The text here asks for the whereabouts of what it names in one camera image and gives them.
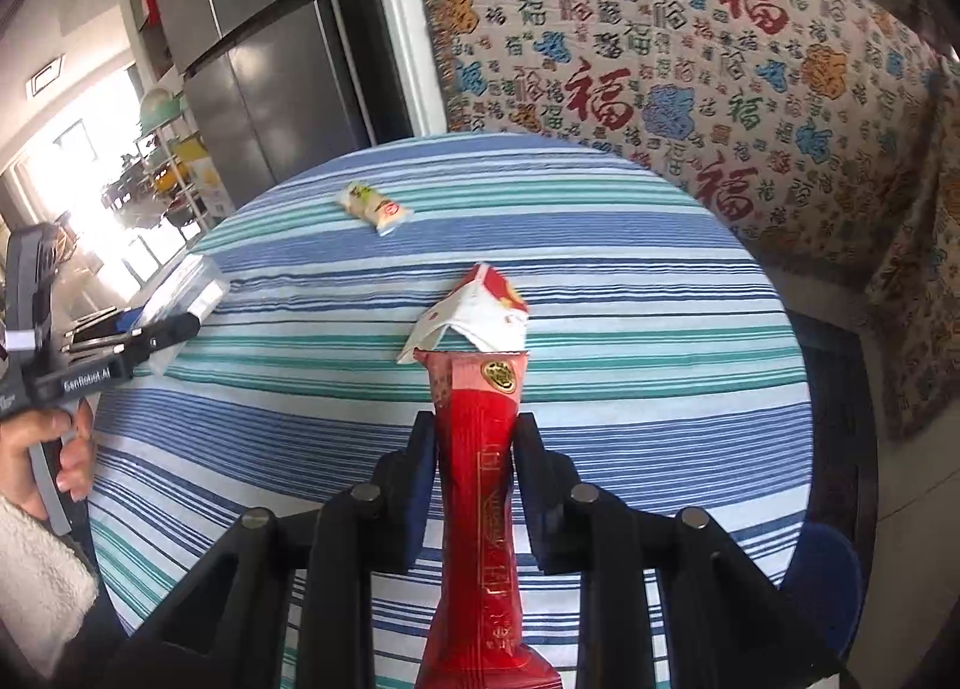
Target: floor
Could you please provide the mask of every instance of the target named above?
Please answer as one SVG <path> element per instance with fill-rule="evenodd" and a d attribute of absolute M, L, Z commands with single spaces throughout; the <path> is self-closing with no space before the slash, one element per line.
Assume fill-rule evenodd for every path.
<path fill-rule="evenodd" d="M 877 343 L 860 325 L 863 304 L 843 288 L 770 272 L 796 312 L 858 332 L 875 406 Z M 960 400 L 907 443 L 888 440 L 877 411 L 874 564 L 848 666 L 862 689 L 901 689 L 960 597 Z"/>

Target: hand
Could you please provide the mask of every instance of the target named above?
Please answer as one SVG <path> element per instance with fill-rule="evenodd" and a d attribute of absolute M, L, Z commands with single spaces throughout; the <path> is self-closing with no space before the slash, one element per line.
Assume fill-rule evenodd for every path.
<path fill-rule="evenodd" d="M 61 449 L 61 471 L 56 487 L 69 491 L 74 502 L 90 493 L 93 485 L 93 411 L 80 400 L 73 426 L 77 436 Z M 34 443 L 46 443 L 63 437 L 70 429 L 70 416 L 64 411 L 28 411 L 0 423 L 0 494 L 40 521 L 46 521 L 28 449 Z"/>

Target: white fleece sleeve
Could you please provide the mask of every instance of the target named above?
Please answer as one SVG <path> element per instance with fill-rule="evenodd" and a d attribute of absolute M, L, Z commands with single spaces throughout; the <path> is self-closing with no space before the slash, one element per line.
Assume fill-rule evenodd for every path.
<path fill-rule="evenodd" d="M 0 496 L 0 621 L 37 673 L 53 676 L 96 599 L 73 550 Z"/>

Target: striped tablecloth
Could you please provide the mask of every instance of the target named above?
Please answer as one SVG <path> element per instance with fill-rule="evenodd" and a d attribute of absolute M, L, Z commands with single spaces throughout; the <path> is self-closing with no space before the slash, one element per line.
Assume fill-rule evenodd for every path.
<path fill-rule="evenodd" d="M 352 179 L 414 219 L 377 237 L 334 201 Z M 547 447 L 634 507 L 707 507 L 768 576 L 784 574 L 811 474 L 800 349 L 760 267 L 656 175 L 532 136 L 404 141 L 271 189 L 198 250 L 229 296 L 164 377 L 104 394 L 97 416 L 93 534 L 131 630 L 246 507 L 315 507 L 405 443 L 429 391 L 419 365 L 394 358 L 477 261 L 531 305 L 522 410 Z M 578 579 L 536 571 L 522 513 L 515 494 L 524 639 L 572 686 Z M 384 687 L 415 680 L 440 593 L 439 487 L 432 519 L 409 576 L 373 579 Z M 282 684 L 298 616 L 294 604 Z"/>

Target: silver screw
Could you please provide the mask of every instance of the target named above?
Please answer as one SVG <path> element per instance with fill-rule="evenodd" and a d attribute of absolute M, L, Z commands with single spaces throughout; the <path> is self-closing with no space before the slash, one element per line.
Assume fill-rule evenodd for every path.
<path fill-rule="evenodd" d="M 247 529 L 260 529 L 270 521 L 270 510 L 266 507 L 251 507 L 240 516 L 240 523 Z"/>
<path fill-rule="evenodd" d="M 570 499 L 574 502 L 589 505 L 589 503 L 596 502 L 599 498 L 600 489 L 594 486 L 593 483 L 577 483 L 574 488 L 570 489 Z"/>
<path fill-rule="evenodd" d="M 380 498 L 380 487 L 376 483 L 357 483 L 350 490 L 350 496 L 357 502 L 376 502 Z"/>
<path fill-rule="evenodd" d="M 710 523 L 710 515 L 702 507 L 685 507 L 680 511 L 680 521 L 693 529 L 703 529 Z"/>

